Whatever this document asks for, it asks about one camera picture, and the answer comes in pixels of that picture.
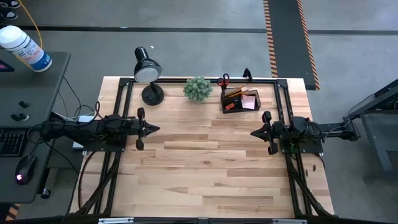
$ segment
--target concrete floor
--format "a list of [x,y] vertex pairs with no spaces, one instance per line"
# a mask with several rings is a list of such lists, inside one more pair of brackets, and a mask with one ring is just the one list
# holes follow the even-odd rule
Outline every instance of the concrete floor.
[[[40,0],[26,1],[38,25],[108,27],[265,28],[262,0]],[[307,27],[323,30],[397,30],[394,0],[303,0]],[[22,9],[13,24],[30,25]],[[28,34],[37,40],[35,32]],[[240,76],[248,67],[256,77],[270,77],[265,34],[42,32],[44,49],[72,53],[66,77],[82,103],[93,105],[105,75],[132,75],[132,51],[142,45],[165,75]],[[398,36],[312,35],[321,90],[309,91],[316,122],[338,122],[364,97],[398,78]],[[68,109],[76,99],[66,85],[61,92]],[[55,111],[65,114],[60,99]],[[361,135],[366,136],[361,123]],[[344,218],[398,222],[398,184],[363,182],[380,170],[368,140],[328,139],[324,144],[326,175],[335,213]],[[53,195],[23,205],[18,218],[67,212],[76,181],[70,170],[55,170],[48,187]]]

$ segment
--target lamp shade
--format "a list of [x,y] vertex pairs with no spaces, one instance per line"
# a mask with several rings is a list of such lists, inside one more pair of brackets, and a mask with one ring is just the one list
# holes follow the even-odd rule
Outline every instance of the lamp shade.
[[134,51],[137,64],[134,68],[134,78],[137,82],[153,82],[162,74],[162,67],[149,58],[145,48],[137,47]]

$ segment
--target black cable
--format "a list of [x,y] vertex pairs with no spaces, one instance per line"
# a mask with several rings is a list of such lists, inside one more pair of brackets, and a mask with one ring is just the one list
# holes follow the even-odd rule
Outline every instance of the black cable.
[[321,155],[319,155],[318,153],[314,153],[316,156],[318,156],[320,159],[321,159],[321,161],[322,161],[322,165],[323,165],[323,168],[325,168],[325,161],[323,161],[323,158],[322,158],[322,156]]
[[66,112],[66,114],[67,114],[67,117],[69,117],[69,115],[68,115],[68,109],[67,109],[67,105],[65,104],[65,100],[63,99],[63,96],[62,96],[62,94],[61,94],[61,92],[60,92],[60,91],[58,91],[58,94],[61,96],[62,103],[63,103],[63,107],[65,108],[65,112]]
[[67,84],[68,84],[70,90],[72,91],[72,93],[75,95],[77,101],[79,102],[79,108],[80,108],[80,109],[79,109],[79,113],[78,113],[78,114],[80,115],[80,111],[81,111],[81,102],[80,102],[80,99],[79,99],[79,97],[77,96],[77,94],[75,93],[75,91],[73,90],[72,86],[69,84],[67,78],[63,77],[63,79],[67,82]]
[[314,122],[311,122],[311,124],[315,125],[315,127],[318,128],[318,130],[319,130],[319,132],[320,132],[320,134],[321,134],[321,137],[322,137],[322,143],[325,143],[326,137],[323,137],[323,133],[322,133],[322,130],[321,130],[321,128],[319,127],[319,125],[318,125],[317,123],[314,123]]
[[370,95],[367,96],[363,101],[361,101],[361,102],[357,103],[355,106],[353,106],[353,107],[348,111],[348,115],[347,115],[347,116],[349,116],[349,114],[351,113],[351,111],[352,111],[355,107],[357,107],[357,106],[360,105],[361,103],[365,102],[369,97],[371,97],[371,96],[373,96],[373,95],[374,95],[374,93],[370,94]]
[[100,115],[100,108],[101,108],[100,102],[99,101],[95,102],[95,115],[94,115],[94,118],[91,121],[87,122],[86,124],[80,125],[79,128],[91,124],[95,120],[95,118],[97,118],[97,116],[99,116],[101,119],[103,119],[103,117]]
[[349,121],[347,121],[347,123],[344,124],[343,126],[337,126],[337,127],[334,127],[334,128],[332,128],[332,129],[330,129],[330,131],[328,131],[328,132],[326,133],[325,139],[328,137],[328,135],[329,135],[332,131],[334,131],[334,130],[336,130],[336,129],[338,129],[338,128],[345,128],[345,127],[347,127],[348,124],[349,124]]
[[73,117],[74,117],[74,118],[77,118],[77,117],[78,117],[76,114],[77,114],[78,110],[81,110],[83,107],[86,107],[86,108],[90,109],[91,112],[95,112],[95,110],[93,110],[90,106],[88,106],[88,105],[81,105],[81,106],[79,106],[79,107],[76,109],[75,113],[73,114]]
[[40,140],[42,139],[42,137],[39,138],[38,143],[35,144],[35,146],[33,147],[33,149],[30,151],[29,155],[31,156],[33,154],[33,152],[35,151],[35,149],[37,148],[37,146],[39,144],[42,144],[42,142],[40,142]]
[[79,184],[78,184],[78,190],[77,190],[77,202],[79,209],[81,209],[81,180],[83,179],[83,174],[85,173],[85,169],[87,166],[88,161],[90,161],[91,157],[93,157],[95,152],[92,152],[88,157],[85,163],[83,164],[83,168],[81,169],[81,174],[80,174],[80,179],[79,179]]
[[31,127],[31,128],[27,131],[27,133],[26,133],[27,140],[30,141],[30,142],[33,143],[33,144],[42,144],[42,143],[44,143],[43,141],[40,142],[41,137],[39,138],[39,141],[37,141],[37,142],[33,142],[33,141],[30,139],[30,132],[31,132],[34,128],[36,128],[37,126],[40,126],[40,125],[42,125],[42,124],[36,124],[35,126]]
[[70,160],[64,156],[60,151],[56,150],[54,147],[50,146],[46,141],[44,142],[48,147],[50,147],[52,150],[54,150],[55,152],[59,153],[64,159],[66,159],[68,161],[68,163],[72,166],[73,170],[75,170],[75,172],[77,173],[77,175],[79,175],[78,170],[76,169],[76,167],[72,164],[72,162],[70,162]]

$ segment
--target wooden table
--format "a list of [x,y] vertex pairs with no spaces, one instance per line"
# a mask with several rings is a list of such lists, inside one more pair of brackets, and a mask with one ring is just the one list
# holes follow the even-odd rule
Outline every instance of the wooden table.
[[[104,77],[99,94],[102,115],[113,113],[119,78]],[[303,80],[288,79],[288,84],[294,115],[311,118]],[[129,116],[143,107],[146,120],[160,126],[160,131],[144,140],[143,151],[136,150],[136,137],[129,136],[119,167],[113,217],[294,217],[284,156],[268,155],[268,143],[249,135],[262,126],[265,110],[277,119],[272,85],[249,84],[249,89],[259,91],[260,111],[233,114],[222,113],[216,84],[208,100],[192,103],[183,95],[183,83],[161,83],[165,98],[157,106],[142,101],[145,86],[134,84]],[[87,165],[83,203],[98,185],[103,157],[104,153],[97,153]],[[303,164],[308,187],[333,213],[321,160],[303,154]],[[77,193],[70,211],[76,210]]]

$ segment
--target wire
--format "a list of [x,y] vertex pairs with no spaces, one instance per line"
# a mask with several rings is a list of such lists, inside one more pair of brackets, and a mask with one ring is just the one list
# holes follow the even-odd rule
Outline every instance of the wire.
[[36,28],[37,34],[39,35],[39,39],[40,39],[40,48],[43,49],[43,40],[42,40],[42,35],[40,34],[39,28],[36,25],[36,22],[34,21],[34,19],[32,18],[32,16],[30,15],[29,11],[26,9],[26,7],[24,6],[24,3],[22,3],[21,0],[18,0],[19,3],[21,4],[21,6],[24,8],[26,14],[29,16],[30,20],[32,21],[33,25]]
[[77,117],[79,117],[79,116],[76,115],[76,114],[77,114],[77,112],[78,112],[79,110],[81,110],[83,107],[86,107],[86,108],[90,109],[93,113],[95,112],[95,110],[93,110],[90,106],[88,106],[88,105],[81,105],[81,106],[79,106],[79,107],[76,109],[75,114],[73,114],[74,117],[72,117],[72,118],[77,118]]
[[70,90],[72,91],[72,93],[75,95],[77,101],[79,102],[79,114],[80,114],[80,111],[81,111],[81,102],[80,102],[80,99],[79,99],[79,97],[77,96],[77,94],[75,93],[75,91],[73,90],[72,86],[69,84],[67,78],[63,77],[63,79],[67,82],[67,84],[68,84]]
[[80,179],[78,184],[78,192],[77,192],[77,202],[79,209],[81,209],[81,180],[83,179],[83,174],[85,173],[85,169],[87,166],[88,161],[94,156],[95,152],[92,152],[86,159],[85,163],[83,164],[83,168],[81,169]]
[[79,128],[91,124],[91,123],[95,120],[95,118],[97,118],[97,116],[99,116],[101,119],[104,119],[104,118],[100,115],[100,108],[101,108],[100,102],[99,102],[99,101],[95,102],[95,113],[96,113],[96,114],[95,114],[94,118],[93,118],[91,121],[87,122],[86,124],[80,125]]
[[29,130],[27,130],[27,133],[26,133],[27,140],[30,141],[30,142],[33,143],[33,144],[42,144],[42,143],[44,143],[43,141],[40,142],[41,138],[39,138],[39,141],[33,142],[33,141],[30,139],[30,137],[29,137],[29,136],[30,136],[30,132],[31,132],[34,128],[36,128],[37,126],[40,126],[40,125],[42,125],[42,124],[36,124],[35,126],[31,127]]
[[322,130],[321,130],[321,128],[319,127],[319,125],[318,125],[317,123],[314,123],[314,122],[311,122],[311,124],[315,125],[315,127],[318,128],[318,130],[319,130],[319,132],[320,132],[320,134],[321,134],[321,137],[322,137],[322,143],[325,143],[325,138],[323,137],[323,133],[322,133]]
[[[87,115],[90,115],[90,114],[93,114],[93,113],[95,113],[95,111],[92,111],[92,112],[87,113],[87,114],[79,115],[79,116],[87,116]],[[69,117],[68,119],[77,118],[77,117],[78,116],[73,116],[73,117]]]
[[363,101],[361,101],[361,102],[357,103],[355,106],[353,106],[353,107],[348,111],[347,116],[349,116],[349,114],[351,114],[351,111],[352,111],[355,107],[357,107],[357,106],[360,105],[361,103],[365,102],[369,97],[371,97],[371,96],[373,96],[373,95],[374,95],[374,93],[370,94],[370,95],[367,96]]
[[58,116],[60,116],[61,118],[63,118],[63,119],[67,119],[67,120],[69,120],[69,121],[75,121],[74,119],[71,119],[71,118],[67,118],[66,116],[64,116],[64,115],[62,115],[62,114],[58,114],[57,112],[54,112],[56,115],[58,115]]
[[59,153],[64,159],[66,159],[68,161],[68,163],[70,164],[70,166],[72,166],[73,170],[75,170],[75,172],[77,173],[77,175],[79,175],[79,172],[77,171],[76,167],[72,164],[72,162],[70,162],[70,160],[64,156],[60,151],[56,150],[54,147],[52,147],[51,145],[49,145],[46,141],[44,142],[48,147],[50,147],[52,150],[54,150],[55,152]]
[[318,157],[321,159],[323,168],[325,168],[325,161],[323,160],[322,156],[319,155],[319,153],[314,153],[314,154],[315,154],[316,156],[318,156]]
[[329,135],[332,131],[334,131],[334,130],[336,130],[336,129],[338,129],[338,128],[345,128],[345,127],[347,127],[348,124],[349,124],[349,121],[347,121],[347,123],[344,124],[343,126],[337,126],[337,127],[334,127],[334,128],[332,128],[332,129],[330,129],[330,131],[328,131],[328,132],[326,133],[325,139],[328,137],[328,135]]
[[63,96],[62,96],[62,94],[61,94],[61,92],[60,92],[60,91],[58,91],[58,94],[61,96],[62,103],[63,103],[63,107],[65,108],[65,112],[67,113],[67,117],[69,117],[69,115],[68,115],[68,109],[67,109],[67,105],[65,104],[65,100],[63,99]]
[[35,144],[35,146],[33,147],[33,149],[32,149],[32,150],[30,151],[30,153],[29,153],[30,156],[33,154],[33,152],[35,151],[35,149],[37,148],[37,146],[38,146],[39,144],[42,144],[42,142],[38,142],[38,143]]

